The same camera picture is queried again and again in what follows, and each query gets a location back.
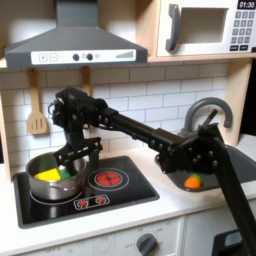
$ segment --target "cabinet door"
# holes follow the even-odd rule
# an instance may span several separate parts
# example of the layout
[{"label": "cabinet door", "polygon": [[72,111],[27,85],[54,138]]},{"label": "cabinet door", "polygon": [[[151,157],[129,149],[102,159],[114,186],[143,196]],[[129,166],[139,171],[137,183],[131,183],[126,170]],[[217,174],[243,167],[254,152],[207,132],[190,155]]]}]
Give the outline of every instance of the cabinet door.
[{"label": "cabinet door", "polygon": [[[250,202],[254,216],[256,200]],[[237,229],[229,208],[219,208],[187,217],[183,256],[211,256],[214,237]]]}]

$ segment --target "microwave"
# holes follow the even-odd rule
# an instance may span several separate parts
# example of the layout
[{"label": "microwave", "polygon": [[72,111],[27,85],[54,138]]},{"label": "microwave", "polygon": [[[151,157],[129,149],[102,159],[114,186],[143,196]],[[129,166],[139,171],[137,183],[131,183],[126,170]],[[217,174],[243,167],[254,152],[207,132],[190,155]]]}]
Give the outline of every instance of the microwave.
[{"label": "microwave", "polygon": [[255,0],[161,0],[157,56],[256,51]]}]

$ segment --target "red burner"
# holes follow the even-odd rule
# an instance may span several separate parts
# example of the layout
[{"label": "red burner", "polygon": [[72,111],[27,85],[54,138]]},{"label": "red burner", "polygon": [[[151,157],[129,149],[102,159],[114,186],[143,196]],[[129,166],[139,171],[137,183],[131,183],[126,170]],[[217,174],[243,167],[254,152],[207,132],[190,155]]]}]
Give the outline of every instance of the red burner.
[{"label": "red burner", "polygon": [[96,176],[96,181],[104,187],[112,187],[121,183],[121,176],[116,172],[104,172]]}]

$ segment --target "white countertop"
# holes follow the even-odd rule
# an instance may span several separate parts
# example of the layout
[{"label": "white countertop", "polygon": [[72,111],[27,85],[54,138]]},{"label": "white countertop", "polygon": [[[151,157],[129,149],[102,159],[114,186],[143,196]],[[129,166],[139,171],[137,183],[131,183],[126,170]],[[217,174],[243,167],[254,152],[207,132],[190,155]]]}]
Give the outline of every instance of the white countertop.
[{"label": "white countertop", "polygon": [[[129,156],[138,166],[160,195],[159,200],[41,227],[20,229],[17,223],[13,184],[7,184],[2,179],[0,255],[37,250],[225,204],[220,189],[189,193],[177,188],[154,163],[156,153],[150,149],[102,154],[101,158],[123,155]],[[256,181],[243,184],[243,189],[248,199],[256,197]]]}]

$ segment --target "wall shelf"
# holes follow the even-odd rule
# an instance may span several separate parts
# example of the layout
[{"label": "wall shelf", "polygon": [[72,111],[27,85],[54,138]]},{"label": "wall shelf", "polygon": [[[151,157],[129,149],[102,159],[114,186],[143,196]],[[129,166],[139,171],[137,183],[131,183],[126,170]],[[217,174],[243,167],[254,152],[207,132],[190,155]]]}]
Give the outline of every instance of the wall shelf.
[{"label": "wall shelf", "polygon": [[204,61],[204,60],[223,60],[223,59],[253,59],[256,53],[238,54],[212,54],[212,55],[191,55],[174,57],[149,57],[148,62],[172,62],[172,61]]}]

